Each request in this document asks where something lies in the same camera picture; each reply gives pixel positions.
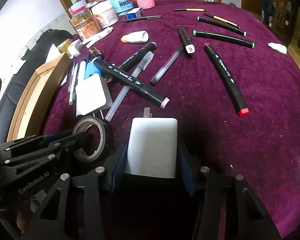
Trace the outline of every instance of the metal screw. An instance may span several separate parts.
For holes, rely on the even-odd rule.
[[[53,158],[55,158],[56,156],[55,156],[54,154],[49,154],[47,157],[48,157],[49,159],[53,159]]]
[[[66,179],[69,178],[69,174],[68,174],[68,173],[64,173],[64,174],[62,174],[62,175],[60,176],[60,178],[61,178],[62,180],[66,180]]]
[[[203,166],[200,168],[200,171],[202,171],[203,173],[208,173],[210,171],[210,169],[206,166]]]
[[[97,173],[103,173],[105,171],[105,168],[102,166],[96,167],[96,172]]]
[[[235,176],[235,178],[236,178],[237,180],[243,180],[243,176],[242,176],[241,174],[237,174],[237,175]]]

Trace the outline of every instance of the red lid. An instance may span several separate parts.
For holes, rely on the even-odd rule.
[[[246,116],[247,114],[249,114],[249,109],[248,109],[248,108],[241,109],[241,110],[238,112],[238,116],[239,116],[239,117]]]

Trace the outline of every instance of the yellow and black pen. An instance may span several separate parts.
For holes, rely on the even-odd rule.
[[[225,23],[228,23],[228,24],[230,24],[230,25],[232,25],[232,26],[234,26],[234,27],[236,27],[236,28],[240,28],[240,26],[238,26],[237,24],[235,24],[235,23],[233,23],[233,22],[230,22],[230,21],[228,21],[228,20],[226,20],[226,19],[223,19],[223,18],[220,18],[220,17],[218,17],[218,16],[215,16],[215,15],[210,15],[210,14],[207,14],[207,13],[204,13],[204,15],[205,16],[208,16],[208,17],[211,17],[211,18],[214,18],[214,19],[217,19],[217,20],[219,20],[219,21],[223,21],[223,22],[225,22]]]
[[[205,9],[174,9],[174,11],[196,11],[196,12],[206,12]]]

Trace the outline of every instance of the black tape roll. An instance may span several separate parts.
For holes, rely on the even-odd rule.
[[[222,33],[212,33],[212,32],[204,32],[204,31],[193,31],[193,36],[195,37],[202,37],[202,38],[208,38],[208,39],[213,39],[213,40],[218,40],[218,41],[225,41],[233,44],[238,44],[250,49],[254,48],[254,43],[251,41],[246,41],[244,39],[224,35]]]
[[[74,151],[75,158],[84,163],[95,161],[104,150],[109,150],[109,147],[113,141],[113,135],[110,126],[94,116],[86,116],[79,120],[79,122],[77,122],[73,128],[72,134],[85,132],[92,125],[98,126],[100,130],[100,143],[98,148],[90,156],[85,153],[83,148]]]
[[[226,23],[222,23],[222,22],[219,22],[219,21],[215,21],[215,20],[200,17],[200,16],[197,19],[198,19],[199,22],[204,22],[204,23],[207,23],[207,24],[215,25],[217,27],[226,29],[226,30],[231,31],[233,33],[237,33],[239,35],[242,35],[244,37],[247,35],[247,32],[239,30],[238,28],[236,28],[232,25],[226,24]]]

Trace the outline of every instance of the velvet tablecloth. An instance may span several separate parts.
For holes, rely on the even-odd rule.
[[[114,145],[128,142],[132,119],[142,117],[150,107],[153,117],[178,120],[178,140],[202,164],[227,175],[242,174],[254,187],[282,236],[300,223],[300,70],[292,57],[267,47],[280,41],[249,12],[223,3],[195,0],[156,0],[155,8],[144,10],[161,19],[131,23],[119,21],[113,32],[95,44],[105,60],[124,62],[144,44],[123,44],[120,38],[145,30],[157,44],[154,59],[139,79],[148,83],[180,45],[177,25],[192,37],[193,30],[214,31],[238,36],[227,30],[197,21],[201,12],[174,12],[175,8],[204,8],[207,13],[231,20],[247,32],[255,47],[248,49],[222,41],[193,37],[195,53],[184,52],[155,87],[170,102],[160,109],[130,91],[110,122]],[[215,68],[203,50],[209,42],[218,52],[240,86],[250,113],[239,118]],[[84,47],[81,56],[85,57]],[[72,129],[75,105],[69,106],[68,83],[55,94],[43,127],[44,134]],[[113,100],[121,90],[115,84]],[[88,91],[93,100],[93,91]]]

